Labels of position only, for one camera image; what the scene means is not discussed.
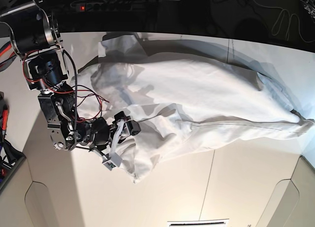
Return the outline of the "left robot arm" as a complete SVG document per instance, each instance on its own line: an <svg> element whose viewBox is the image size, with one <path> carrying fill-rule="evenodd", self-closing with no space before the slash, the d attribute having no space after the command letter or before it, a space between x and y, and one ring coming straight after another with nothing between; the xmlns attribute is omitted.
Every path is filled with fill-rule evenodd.
<svg viewBox="0 0 315 227"><path fill-rule="evenodd" d="M304 9L311 15L311 17L315 18L315 0L300 0Z"/></svg>

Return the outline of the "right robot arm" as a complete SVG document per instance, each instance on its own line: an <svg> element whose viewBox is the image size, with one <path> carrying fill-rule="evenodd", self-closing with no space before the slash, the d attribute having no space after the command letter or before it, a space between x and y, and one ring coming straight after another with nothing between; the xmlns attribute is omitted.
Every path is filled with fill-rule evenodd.
<svg viewBox="0 0 315 227"><path fill-rule="evenodd" d="M100 113L90 119L79 117L78 91L84 86L67 84L69 76L57 20L45 10L43 0L0 0L0 21L10 29L10 44L22 62L30 90L38 100L53 145L58 150L85 148L105 160L112 160L117 145L138 135L140 125L124 112L108 124Z"/></svg>

